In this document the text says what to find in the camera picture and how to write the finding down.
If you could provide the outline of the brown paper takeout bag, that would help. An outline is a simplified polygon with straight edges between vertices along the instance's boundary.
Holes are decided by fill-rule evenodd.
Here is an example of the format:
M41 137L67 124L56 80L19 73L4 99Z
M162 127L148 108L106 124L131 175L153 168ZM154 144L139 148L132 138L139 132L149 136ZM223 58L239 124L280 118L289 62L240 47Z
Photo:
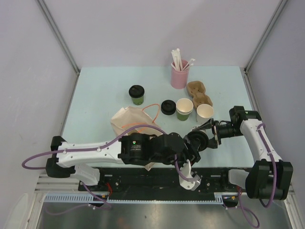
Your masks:
M157 113L154 118L151 118L145 111L147 108L152 106L158 106ZM121 108L110 120L111 126L118 136L127 129L134 127L136 125L152 125L160 129L160 127L155 123L159 113L160 113L160 105L159 104L151 104L144 108L137 108L137 107L126 107ZM131 135L132 133L141 133L141 134L148 134L148 135L156 135L160 136L162 133L158 130L155 130L150 127L138 127L131 131L129 131L125 135ZM147 171L150 171L155 163L145 163L144 167Z

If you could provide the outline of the black coffee cup lid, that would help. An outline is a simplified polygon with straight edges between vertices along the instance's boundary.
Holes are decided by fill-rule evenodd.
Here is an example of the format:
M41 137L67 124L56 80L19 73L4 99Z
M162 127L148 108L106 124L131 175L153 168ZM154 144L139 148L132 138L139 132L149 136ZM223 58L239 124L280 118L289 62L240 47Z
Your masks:
M131 98L141 98L144 96L145 90L140 85L133 85L129 88L128 93Z

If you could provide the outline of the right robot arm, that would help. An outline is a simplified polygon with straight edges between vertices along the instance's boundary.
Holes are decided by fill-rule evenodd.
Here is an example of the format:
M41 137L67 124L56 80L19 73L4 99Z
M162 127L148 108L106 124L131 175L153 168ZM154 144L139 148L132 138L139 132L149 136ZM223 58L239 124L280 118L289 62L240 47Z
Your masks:
M225 138L243 136L251 150L254 165L250 171L229 169L220 179L224 191L236 186L245 190L252 199L269 201L285 200L288 195L293 166L276 153L265 132L265 124L257 111L247 111L243 106L234 106L229 111L229 121L209 119L195 127L187 136L197 151L217 149Z

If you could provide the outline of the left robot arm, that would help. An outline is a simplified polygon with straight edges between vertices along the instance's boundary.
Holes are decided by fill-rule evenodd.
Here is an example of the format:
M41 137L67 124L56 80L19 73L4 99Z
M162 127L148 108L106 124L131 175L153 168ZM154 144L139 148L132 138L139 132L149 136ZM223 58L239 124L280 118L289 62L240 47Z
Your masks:
M72 177L99 191L105 186L105 178L90 163L115 163L146 166L149 163L174 165L180 186L194 190L201 183L194 174L191 162L198 159L193 148L177 133L160 136L133 133L118 140L96 144L69 144L60 141L57 151L46 163L46 172L52 178Z

